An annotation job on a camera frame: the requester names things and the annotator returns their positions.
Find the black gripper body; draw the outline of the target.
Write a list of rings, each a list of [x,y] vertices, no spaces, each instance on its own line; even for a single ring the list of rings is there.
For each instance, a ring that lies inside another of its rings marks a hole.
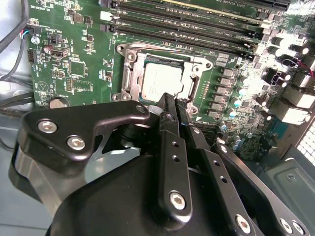
[[[153,218],[156,161],[137,157],[69,195],[50,227],[53,236],[218,236],[221,216],[205,176],[189,172],[193,214],[180,230]]]

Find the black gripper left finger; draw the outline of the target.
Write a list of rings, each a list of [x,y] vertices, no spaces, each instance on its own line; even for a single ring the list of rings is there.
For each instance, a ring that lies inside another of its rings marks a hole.
[[[104,147],[118,127],[145,124],[153,115],[160,170],[157,212],[185,224],[192,215],[186,144],[179,135],[175,99],[168,93],[155,113],[133,100],[27,113],[17,138],[16,169],[55,214],[66,197],[85,184],[85,168],[101,152],[96,137],[103,137]]]

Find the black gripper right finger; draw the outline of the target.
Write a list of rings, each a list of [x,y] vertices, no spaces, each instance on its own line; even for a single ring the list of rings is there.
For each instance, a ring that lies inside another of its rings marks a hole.
[[[176,99],[180,132],[201,171],[211,179],[225,229],[231,236],[308,236],[305,224],[222,143],[208,145],[193,125],[184,103]]]

